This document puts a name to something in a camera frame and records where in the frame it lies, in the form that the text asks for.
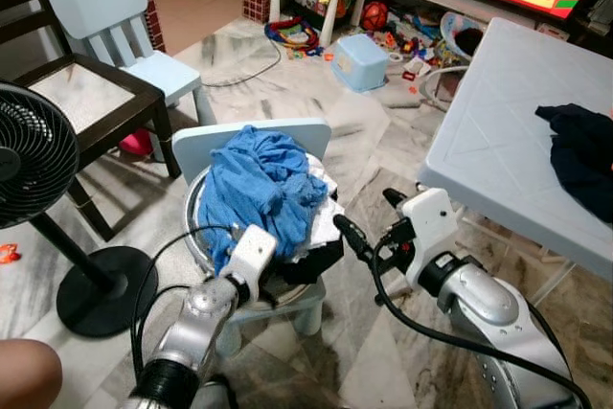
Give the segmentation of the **white garment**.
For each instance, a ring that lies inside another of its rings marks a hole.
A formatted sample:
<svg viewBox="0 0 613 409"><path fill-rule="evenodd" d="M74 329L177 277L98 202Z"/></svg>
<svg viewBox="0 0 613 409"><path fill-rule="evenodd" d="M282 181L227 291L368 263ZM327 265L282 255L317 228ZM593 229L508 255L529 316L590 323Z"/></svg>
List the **white garment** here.
<svg viewBox="0 0 613 409"><path fill-rule="evenodd" d="M341 204L332 197L337 192L338 185L326 172L323 161L310 154L310 152L307 153L306 159L309 163L310 175L325 183L326 197L324 202L316 208L309 231L307 231L306 242L299 244L299 252L316 250L316 248L323 247L325 244L341 239L340 230L334 225L333 217L337 216L337 214L345 213L345 209L343 209Z"/></svg>

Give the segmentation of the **pink toy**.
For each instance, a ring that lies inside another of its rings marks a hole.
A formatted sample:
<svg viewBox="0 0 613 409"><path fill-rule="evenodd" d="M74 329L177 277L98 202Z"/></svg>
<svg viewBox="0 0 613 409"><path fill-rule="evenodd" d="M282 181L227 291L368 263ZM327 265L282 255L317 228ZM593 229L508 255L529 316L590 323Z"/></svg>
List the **pink toy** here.
<svg viewBox="0 0 613 409"><path fill-rule="evenodd" d="M156 150L152 134L147 128L137 128L134 133L128 134L118 144L119 150L127 154L150 156Z"/></svg>

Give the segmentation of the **light blue plastic tub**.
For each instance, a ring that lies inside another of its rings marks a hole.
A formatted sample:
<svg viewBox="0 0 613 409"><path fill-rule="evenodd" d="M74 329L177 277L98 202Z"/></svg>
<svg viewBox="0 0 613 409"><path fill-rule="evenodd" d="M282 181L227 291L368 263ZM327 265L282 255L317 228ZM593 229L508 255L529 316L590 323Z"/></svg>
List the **light blue plastic tub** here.
<svg viewBox="0 0 613 409"><path fill-rule="evenodd" d="M451 53L460 59L470 60L485 36L485 25L468 16L448 11L441 19L441 33Z"/></svg>

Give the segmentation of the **grey robot leg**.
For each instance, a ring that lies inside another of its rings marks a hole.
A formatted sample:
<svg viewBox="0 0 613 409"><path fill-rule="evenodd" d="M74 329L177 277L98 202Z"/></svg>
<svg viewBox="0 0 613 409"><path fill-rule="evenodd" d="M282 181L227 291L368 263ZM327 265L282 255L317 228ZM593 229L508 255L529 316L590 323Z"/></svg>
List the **grey robot leg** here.
<svg viewBox="0 0 613 409"><path fill-rule="evenodd" d="M212 375L201 384L190 409L239 409L236 392L226 375Z"/></svg>

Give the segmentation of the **navy garment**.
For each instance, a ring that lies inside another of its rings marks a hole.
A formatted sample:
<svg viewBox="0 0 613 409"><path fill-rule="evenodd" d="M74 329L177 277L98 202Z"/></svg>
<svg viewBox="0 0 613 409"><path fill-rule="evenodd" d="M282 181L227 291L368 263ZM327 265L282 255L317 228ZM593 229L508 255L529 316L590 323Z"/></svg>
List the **navy garment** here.
<svg viewBox="0 0 613 409"><path fill-rule="evenodd" d="M605 224L613 220L613 122L587 108L539 106L552 134L549 160L557 181L579 205Z"/></svg>

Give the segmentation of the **blue knit garment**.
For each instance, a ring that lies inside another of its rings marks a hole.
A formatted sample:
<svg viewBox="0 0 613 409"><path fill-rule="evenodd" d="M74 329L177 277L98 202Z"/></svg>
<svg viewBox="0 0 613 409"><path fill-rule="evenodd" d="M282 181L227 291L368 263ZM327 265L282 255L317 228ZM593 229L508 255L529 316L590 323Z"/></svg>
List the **blue knit garment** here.
<svg viewBox="0 0 613 409"><path fill-rule="evenodd" d="M318 159L280 130L246 125L211 151L196 222L216 273L231 260L234 226L257 225L277 240L273 261L289 263L309 244L315 217L334 183L312 167Z"/></svg>

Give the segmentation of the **red ball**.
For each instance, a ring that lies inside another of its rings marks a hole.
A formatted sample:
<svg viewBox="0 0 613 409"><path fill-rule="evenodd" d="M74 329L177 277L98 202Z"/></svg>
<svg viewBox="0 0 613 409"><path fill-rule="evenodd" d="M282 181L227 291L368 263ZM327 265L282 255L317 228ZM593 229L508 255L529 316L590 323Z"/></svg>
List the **red ball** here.
<svg viewBox="0 0 613 409"><path fill-rule="evenodd" d="M386 27L389 19L389 8L384 2L373 1L365 3L359 16L359 27L369 32L379 32Z"/></svg>

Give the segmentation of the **person bare limb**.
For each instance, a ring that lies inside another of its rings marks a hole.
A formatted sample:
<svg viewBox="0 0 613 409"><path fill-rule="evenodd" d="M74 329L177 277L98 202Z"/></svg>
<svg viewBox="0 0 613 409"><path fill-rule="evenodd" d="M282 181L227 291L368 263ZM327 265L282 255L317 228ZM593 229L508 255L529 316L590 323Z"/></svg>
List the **person bare limb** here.
<svg viewBox="0 0 613 409"><path fill-rule="evenodd" d="M0 340L0 409L49 409L62 383L60 357L48 344Z"/></svg>

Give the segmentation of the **round laundry basket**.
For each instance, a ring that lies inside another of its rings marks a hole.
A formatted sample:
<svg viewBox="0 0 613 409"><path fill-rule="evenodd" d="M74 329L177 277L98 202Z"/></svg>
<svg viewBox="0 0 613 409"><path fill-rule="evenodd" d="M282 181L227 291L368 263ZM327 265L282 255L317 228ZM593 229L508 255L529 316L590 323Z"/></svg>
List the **round laundry basket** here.
<svg viewBox="0 0 613 409"><path fill-rule="evenodd" d="M196 177L190 181L187 197L185 197L183 221L188 230L202 228L202 224L197 220L198 207L200 207L200 196L203 191L203 180L208 169L202 170ZM196 261L198 268L206 277L213 277L215 274L214 261L211 257L211 244L203 238L205 231L198 231L189 237L188 248L192 253L193 259ZM260 289L261 295L254 303L246 305L250 311L273 311L273 309L285 307L292 303L297 303L299 300L305 300L307 293L315 287L324 287L325 281L321 275L311 284L294 284L282 277L277 269L282 268L270 267L264 269Z"/></svg>

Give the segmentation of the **black garment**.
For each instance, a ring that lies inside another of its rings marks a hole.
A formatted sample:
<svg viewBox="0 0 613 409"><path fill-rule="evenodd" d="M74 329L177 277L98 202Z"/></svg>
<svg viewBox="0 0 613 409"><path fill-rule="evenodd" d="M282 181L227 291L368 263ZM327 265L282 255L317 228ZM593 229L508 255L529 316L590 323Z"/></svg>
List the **black garment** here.
<svg viewBox="0 0 613 409"><path fill-rule="evenodd" d="M288 284L315 284L321 274L332 269L343 257L341 239L307 250L296 261L272 261L272 273Z"/></svg>

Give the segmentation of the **grey folding table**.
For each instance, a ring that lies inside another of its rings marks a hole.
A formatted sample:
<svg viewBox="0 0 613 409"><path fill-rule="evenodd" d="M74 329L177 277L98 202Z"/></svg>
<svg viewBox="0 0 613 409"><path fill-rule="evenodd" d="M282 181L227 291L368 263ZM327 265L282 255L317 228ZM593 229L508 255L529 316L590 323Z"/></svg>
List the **grey folding table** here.
<svg viewBox="0 0 613 409"><path fill-rule="evenodd" d="M557 181L539 106L609 115L613 59L495 16L443 116L418 180L610 282L612 225Z"/></svg>

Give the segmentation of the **light blue storage box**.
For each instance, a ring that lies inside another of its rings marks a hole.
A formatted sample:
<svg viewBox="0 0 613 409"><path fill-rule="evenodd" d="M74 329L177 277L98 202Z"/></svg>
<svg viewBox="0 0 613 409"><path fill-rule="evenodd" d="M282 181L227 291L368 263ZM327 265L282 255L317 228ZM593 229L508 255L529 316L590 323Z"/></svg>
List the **light blue storage box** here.
<svg viewBox="0 0 613 409"><path fill-rule="evenodd" d="M353 91L369 91L386 84L389 55L370 36L350 35L334 42L331 71Z"/></svg>

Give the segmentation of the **black standing fan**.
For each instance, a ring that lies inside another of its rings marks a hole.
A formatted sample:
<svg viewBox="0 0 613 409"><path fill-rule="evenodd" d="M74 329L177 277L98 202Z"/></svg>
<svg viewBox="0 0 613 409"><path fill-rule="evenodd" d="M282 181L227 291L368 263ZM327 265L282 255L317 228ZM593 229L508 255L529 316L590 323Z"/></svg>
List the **black standing fan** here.
<svg viewBox="0 0 613 409"><path fill-rule="evenodd" d="M134 326L137 306L156 281L150 256L128 246L87 253L48 216L79 171L73 125L47 98L0 80L0 229L28 222L73 264L60 282L56 309L80 336L108 338Z"/></svg>

